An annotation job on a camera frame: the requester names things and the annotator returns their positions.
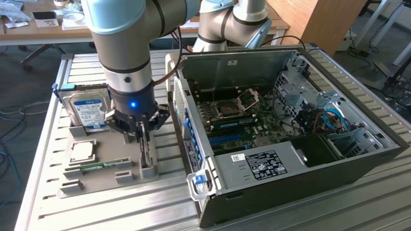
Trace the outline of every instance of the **aluminum extrusion table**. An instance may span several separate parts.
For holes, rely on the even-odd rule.
[[[164,56],[169,52],[152,52],[153,79],[164,75]],[[311,54],[409,143],[409,124],[324,53]],[[56,82],[65,77],[104,81],[97,55],[80,54],[63,60]],[[323,90],[331,89],[320,76],[311,78]],[[167,102],[165,85],[156,87],[155,96],[159,103]],[[65,110],[52,96],[16,230],[200,230],[172,121],[155,132],[159,181],[59,199],[55,195],[68,126]],[[411,227],[409,179],[411,149],[353,184],[205,230],[401,230]]]

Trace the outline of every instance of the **motherboard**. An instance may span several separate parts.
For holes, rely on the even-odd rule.
[[[272,97],[269,90],[248,88],[237,90],[236,98],[196,102],[215,155],[280,143],[288,137]]]

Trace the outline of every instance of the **blue hard drive label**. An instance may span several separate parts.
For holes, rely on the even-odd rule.
[[[107,127],[104,123],[104,111],[101,100],[76,101],[75,109],[85,128],[96,129]]]

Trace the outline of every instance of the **blue led light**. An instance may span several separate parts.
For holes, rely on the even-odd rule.
[[[129,102],[129,107],[131,107],[131,108],[137,108],[137,102],[131,101],[131,102]]]

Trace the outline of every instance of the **blue pcie slot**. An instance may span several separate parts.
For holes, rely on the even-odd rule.
[[[229,141],[237,141],[240,140],[241,136],[240,135],[231,135],[231,136],[224,136],[224,137],[216,137],[209,139],[211,144],[217,144],[223,142],[229,142]]]

